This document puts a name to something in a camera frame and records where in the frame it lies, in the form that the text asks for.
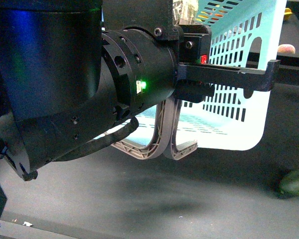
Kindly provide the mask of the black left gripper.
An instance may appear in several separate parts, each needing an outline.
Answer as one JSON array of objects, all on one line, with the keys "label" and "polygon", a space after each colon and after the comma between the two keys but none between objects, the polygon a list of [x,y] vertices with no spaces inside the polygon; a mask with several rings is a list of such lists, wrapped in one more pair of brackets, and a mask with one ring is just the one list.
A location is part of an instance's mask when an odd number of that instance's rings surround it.
[{"label": "black left gripper", "polygon": [[112,74],[118,104],[114,115],[126,119],[170,95],[200,103],[215,85],[270,91],[280,61],[265,70],[206,64],[211,28],[175,24],[170,0],[105,0],[102,56]]}]

